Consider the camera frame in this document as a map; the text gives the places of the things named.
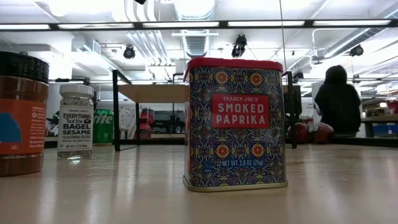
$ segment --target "ornate blue pattern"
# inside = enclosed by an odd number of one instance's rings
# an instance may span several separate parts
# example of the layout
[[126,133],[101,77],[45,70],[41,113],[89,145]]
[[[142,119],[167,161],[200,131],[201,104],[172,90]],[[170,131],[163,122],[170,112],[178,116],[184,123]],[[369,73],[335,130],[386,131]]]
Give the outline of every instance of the ornate blue pattern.
[[[195,187],[284,183],[281,73],[251,68],[195,67],[186,104],[186,178]],[[268,129],[213,129],[211,95],[269,96]]]

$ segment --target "orange label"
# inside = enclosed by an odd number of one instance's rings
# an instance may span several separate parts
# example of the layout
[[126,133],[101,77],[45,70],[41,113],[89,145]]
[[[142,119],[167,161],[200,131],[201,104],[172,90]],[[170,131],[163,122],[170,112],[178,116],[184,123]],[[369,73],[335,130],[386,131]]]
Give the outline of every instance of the orange label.
[[45,103],[0,99],[0,154],[42,152]]

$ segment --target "black lid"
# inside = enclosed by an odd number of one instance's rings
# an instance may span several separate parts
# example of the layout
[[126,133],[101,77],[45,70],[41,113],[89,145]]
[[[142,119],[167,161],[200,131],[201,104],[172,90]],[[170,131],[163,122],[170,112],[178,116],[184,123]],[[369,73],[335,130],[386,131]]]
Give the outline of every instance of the black lid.
[[28,55],[0,51],[0,76],[49,82],[49,65]]

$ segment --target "trader joe's label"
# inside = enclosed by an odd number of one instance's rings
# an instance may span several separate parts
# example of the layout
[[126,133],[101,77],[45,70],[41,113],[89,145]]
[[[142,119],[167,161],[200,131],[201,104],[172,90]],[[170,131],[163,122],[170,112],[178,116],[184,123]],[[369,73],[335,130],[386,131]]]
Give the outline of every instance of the trader joe's label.
[[269,128],[267,95],[213,94],[213,128]]
[[93,108],[61,106],[58,151],[91,150],[93,147]]

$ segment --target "red label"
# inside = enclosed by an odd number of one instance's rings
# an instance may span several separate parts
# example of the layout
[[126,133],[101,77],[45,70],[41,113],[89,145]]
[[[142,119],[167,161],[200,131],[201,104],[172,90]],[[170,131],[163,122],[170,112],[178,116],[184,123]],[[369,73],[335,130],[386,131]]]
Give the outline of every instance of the red label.
[[0,154],[42,152],[45,104],[0,99]]
[[267,95],[213,94],[213,128],[269,128]]

